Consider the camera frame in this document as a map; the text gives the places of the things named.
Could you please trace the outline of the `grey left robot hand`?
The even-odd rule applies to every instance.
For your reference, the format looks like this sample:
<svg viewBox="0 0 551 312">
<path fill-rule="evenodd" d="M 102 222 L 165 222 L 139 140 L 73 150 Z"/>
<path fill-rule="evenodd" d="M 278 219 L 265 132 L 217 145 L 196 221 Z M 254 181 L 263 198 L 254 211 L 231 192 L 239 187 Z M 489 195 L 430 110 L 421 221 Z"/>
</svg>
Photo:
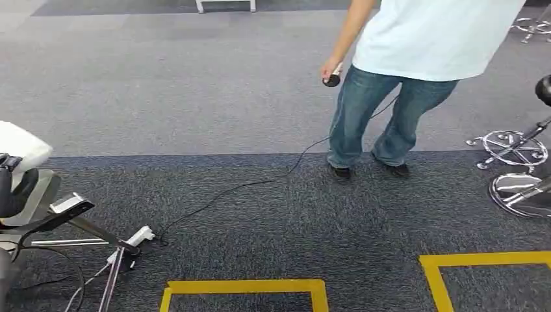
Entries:
<svg viewBox="0 0 551 312">
<path fill-rule="evenodd" d="M 1 218 L 21 213 L 38 183 L 38 169 L 33 168 L 24 172 L 19 184 L 12 189 L 14 170 L 22 160 L 21 157 L 1 153 Z"/>
</svg>

